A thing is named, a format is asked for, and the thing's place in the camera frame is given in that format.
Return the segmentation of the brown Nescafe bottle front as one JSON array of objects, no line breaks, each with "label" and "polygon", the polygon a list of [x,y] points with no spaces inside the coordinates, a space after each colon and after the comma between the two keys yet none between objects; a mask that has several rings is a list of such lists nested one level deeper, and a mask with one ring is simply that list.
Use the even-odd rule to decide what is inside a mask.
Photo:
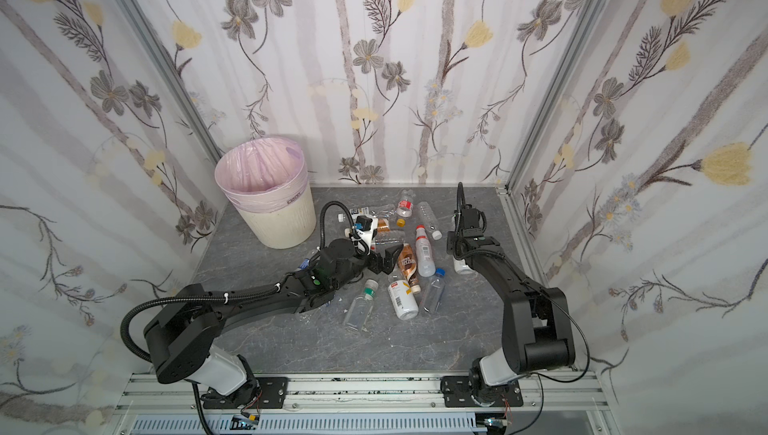
[{"label": "brown Nescafe bottle front", "polygon": [[408,243],[403,244],[403,248],[397,260],[398,269],[413,294],[421,292],[417,274],[417,260],[412,246]]}]

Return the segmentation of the clear bottle green cap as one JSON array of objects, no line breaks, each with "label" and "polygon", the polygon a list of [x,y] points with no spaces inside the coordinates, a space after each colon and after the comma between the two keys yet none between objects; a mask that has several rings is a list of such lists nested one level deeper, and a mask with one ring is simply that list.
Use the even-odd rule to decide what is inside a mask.
[{"label": "clear bottle green cap", "polygon": [[378,283],[368,279],[362,293],[357,296],[346,313],[343,326],[350,330],[363,331],[365,324],[373,310]]}]

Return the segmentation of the clear bottle blue cap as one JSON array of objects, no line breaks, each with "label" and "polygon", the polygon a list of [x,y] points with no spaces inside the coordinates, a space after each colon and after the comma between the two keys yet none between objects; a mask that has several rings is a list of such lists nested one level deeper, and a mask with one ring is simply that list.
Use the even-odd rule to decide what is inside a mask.
[{"label": "clear bottle blue cap", "polygon": [[423,291],[421,309],[424,313],[434,314],[438,310],[445,286],[445,270],[437,268]]}]

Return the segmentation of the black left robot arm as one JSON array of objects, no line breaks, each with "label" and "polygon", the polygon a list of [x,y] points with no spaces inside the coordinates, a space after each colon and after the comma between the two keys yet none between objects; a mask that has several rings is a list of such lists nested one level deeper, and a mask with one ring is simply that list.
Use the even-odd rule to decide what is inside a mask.
[{"label": "black left robot arm", "polygon": [[249,404],[262,394],[261,382],[243,356],[216,348],[214,341],[252,321],[317,309],[366,270],[389,275],[403,248],[364,251],[351,240],[336,239],[273,285],[228,292],[185,287],[144,329],[157,381],[203,385],[208,391],[202,400],[213,408]]}]

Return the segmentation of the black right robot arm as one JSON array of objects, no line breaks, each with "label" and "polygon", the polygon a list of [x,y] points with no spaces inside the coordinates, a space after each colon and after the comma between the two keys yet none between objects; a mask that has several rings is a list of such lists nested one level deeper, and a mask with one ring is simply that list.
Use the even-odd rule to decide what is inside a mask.
[{"label": "black right robot arm", "polygon": [[485,228],[485,214],[464,204],[454,213],[447,241],[447,252],[480,274],[503,305],[501,347],[475,360],[470,371],[471,393],[480,403],[488,403],[497,387],[576,359],[564,293],[525,275]]}]

